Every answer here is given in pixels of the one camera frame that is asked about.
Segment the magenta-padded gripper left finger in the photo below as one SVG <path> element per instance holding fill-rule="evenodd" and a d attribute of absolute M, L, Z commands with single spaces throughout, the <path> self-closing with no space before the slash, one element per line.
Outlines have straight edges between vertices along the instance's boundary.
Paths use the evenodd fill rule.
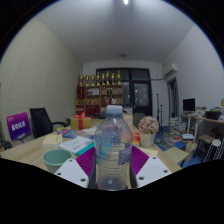
<path fill-rule="evenodd" d="M 68 159 L 55 172 L 55 175 L 81 187 L 94 188 L 96 184 L 95 148 L 90 148 L 77 159 Z"/>

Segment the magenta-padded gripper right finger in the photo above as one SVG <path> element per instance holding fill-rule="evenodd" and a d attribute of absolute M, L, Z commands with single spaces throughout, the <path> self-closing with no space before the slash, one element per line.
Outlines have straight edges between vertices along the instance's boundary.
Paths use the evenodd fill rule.
<path fill-rule="evenodd" d="M 139 148 L 132 147 L 130 160 L 130 184 L 132 188 L 146 186 L 170 174 L 171 171 L 158 156 L 148 156 Z"/>

